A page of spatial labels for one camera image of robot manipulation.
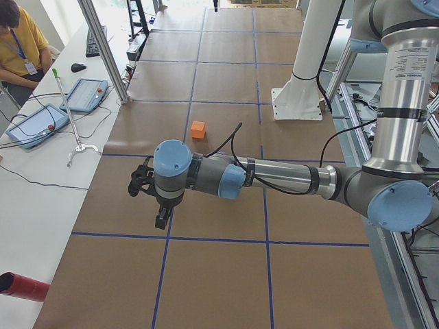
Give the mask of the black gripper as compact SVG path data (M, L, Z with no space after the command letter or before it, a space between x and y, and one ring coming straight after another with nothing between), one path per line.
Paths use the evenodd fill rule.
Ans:
M155 218L155 228L165 229L171 216L171 209L178 205L178 198L157 197L156 200L160 208Z

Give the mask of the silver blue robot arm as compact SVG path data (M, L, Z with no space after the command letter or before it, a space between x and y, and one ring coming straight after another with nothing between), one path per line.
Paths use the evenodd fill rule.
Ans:
M164 141L154 152L148 188L160 206L155 226L166 227L186 189L235 199L242 188L258 185L320 195L394 232L436 217L438 198L425 184L417 156L438 51L438 2L358 1L351 38L387 50L372 154L360 168L203 156L181 141Z

